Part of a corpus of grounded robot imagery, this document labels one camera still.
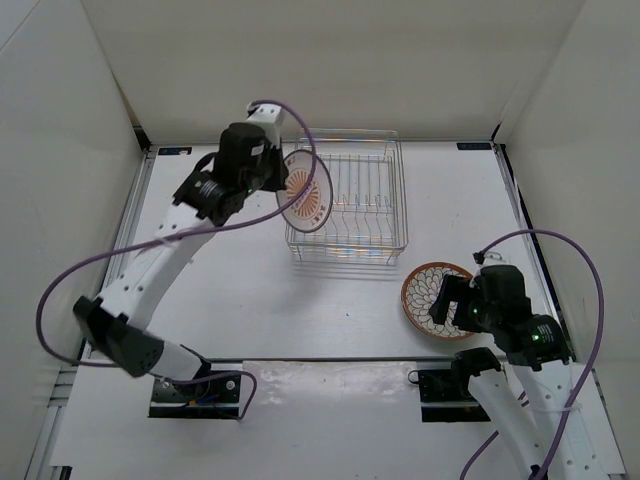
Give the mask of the orange patterned plate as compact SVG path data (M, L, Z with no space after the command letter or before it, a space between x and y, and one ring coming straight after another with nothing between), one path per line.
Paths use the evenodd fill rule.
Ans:
M333 206L333 185L328 168L308 150L295 150L284 158L288 169L285 189L276 193L279 207L300 197L283 213L286 223L302 233L319 230L329 219Z

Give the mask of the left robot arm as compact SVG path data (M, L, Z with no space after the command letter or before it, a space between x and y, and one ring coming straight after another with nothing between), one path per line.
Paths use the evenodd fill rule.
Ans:
M95 299L76 301L73 313L89 343L134 378L165 378L188 400L205 396L210 363L147 327L169 287L213 238L211 229L239 212L254 191L283 188L286 174L280 121L230 124L218 150L202 157L174 193L157 229L160 242L131 258Z

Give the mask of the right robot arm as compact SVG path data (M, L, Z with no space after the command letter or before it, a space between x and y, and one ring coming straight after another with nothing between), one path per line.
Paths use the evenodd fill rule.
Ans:
M525 393L512 392L502 364L486 347L455 354L449 387L475 399L506 443L521 479L606 479L577 405L576 377L559 323L536 314L525 280L511 265L481 268L475 277L443 275L429 309L433 321L492 336Z

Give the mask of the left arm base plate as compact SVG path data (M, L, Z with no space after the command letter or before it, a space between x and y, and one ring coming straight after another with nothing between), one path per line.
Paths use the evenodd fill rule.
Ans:
M238 370L212 370L216 378L197 384L154 381L148 407L152 419L240 420L243 375Z

